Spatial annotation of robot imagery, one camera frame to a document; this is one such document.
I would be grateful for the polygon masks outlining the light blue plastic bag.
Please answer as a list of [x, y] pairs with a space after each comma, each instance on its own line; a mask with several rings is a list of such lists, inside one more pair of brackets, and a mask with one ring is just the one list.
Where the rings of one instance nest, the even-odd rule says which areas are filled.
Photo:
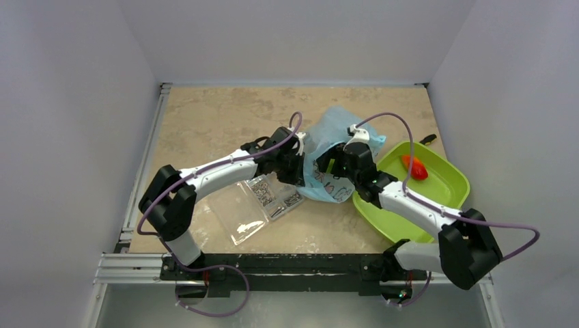
[[[320, 120], [307, 129], [308, 137], [305, 140], [305, 161], [303, 166], [305, 186], [298, 187], [299, 194], [319, 202], [342, 203], [358, 189], [346, 178], [332, 177], [329, 174], [320, 173], [315, 160], [325, 152], [333, 152], [334, 147], [345, 144], [350, 140], [347, 129], [352, 124], [359, 124], [362, 120], [353, 113], [340, 106], [328, 108]], [[369, 147], [376, 159], [379, 151], [385, 145], [386, 136], [379, 134], [368, 123], [363, 124], [370, 134]], [[370, 191], [376, 192], [376, 186], [384, 186], [386, 176], [381, 173], [376, 165], [378, 177], [360, 188], [363, 195]]]

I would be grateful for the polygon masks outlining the red orange fake fruit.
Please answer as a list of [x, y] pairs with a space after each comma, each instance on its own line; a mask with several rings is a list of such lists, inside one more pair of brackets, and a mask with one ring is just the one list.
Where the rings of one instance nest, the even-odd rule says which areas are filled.
[[401, 162], [412, 179], [422, 181], [429, 178], [426, 167], [417, 157], [411, 159], [409, 154], [404, 154], [401, 155]]

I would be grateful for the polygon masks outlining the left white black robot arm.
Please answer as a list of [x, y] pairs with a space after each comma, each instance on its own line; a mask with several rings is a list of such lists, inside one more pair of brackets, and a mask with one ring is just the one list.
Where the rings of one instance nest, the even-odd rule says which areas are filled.
[[196, 203], [237, 182], [271, 173], [285, 184], [303, 186], [305, 136], [280, 127], [272, 136], [245, 143], [208, 164], [181, 170], [166, 165], [157, 171], [139, 210], [178, 262], [180, 274], [196, 279], [203, 273], [203, 252], [188, 231]]

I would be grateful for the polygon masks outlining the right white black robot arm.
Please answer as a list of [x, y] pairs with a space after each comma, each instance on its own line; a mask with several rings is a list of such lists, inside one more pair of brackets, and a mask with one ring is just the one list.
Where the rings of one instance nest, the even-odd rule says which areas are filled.
[[401, 239], [383, 253], [384, 277], [399, 278], [413, 270], [442, 273], [468, 290], [504, 259], [484, 216], [473, 208], [448, 208], [411, 190], [381, 171], [365, 143], [339, 143], [315, 161], [322, 173], [346, 178], [362, 200], [418, 226], [434, 243]]

